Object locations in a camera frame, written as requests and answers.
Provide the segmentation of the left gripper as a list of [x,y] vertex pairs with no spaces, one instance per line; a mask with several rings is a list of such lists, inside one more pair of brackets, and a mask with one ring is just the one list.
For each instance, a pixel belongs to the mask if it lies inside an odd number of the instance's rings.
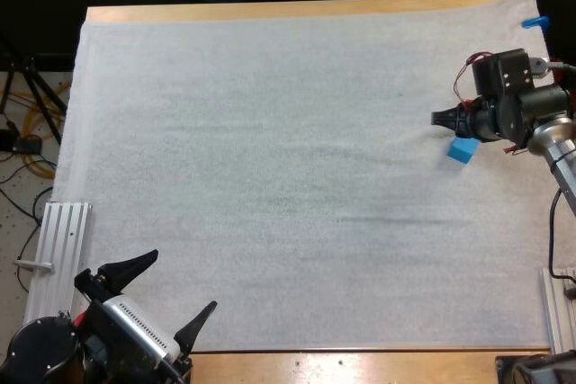
[[158,250],[129,260],[86,269],[76,289],[89,300],[77,326],[85,350],[88,383],[187,383],[189,355],[218,303],[213,300],[171,336],[122,290],[158,258]]

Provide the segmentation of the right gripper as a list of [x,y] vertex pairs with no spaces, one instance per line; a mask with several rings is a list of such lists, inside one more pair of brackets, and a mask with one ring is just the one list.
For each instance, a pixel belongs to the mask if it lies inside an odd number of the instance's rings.
[[514,49],[481,58],[472,63],[472,74],[478,97],[458,106],[456,134],[524,146],[530,127],[521,99],[534,90],[527,53]]

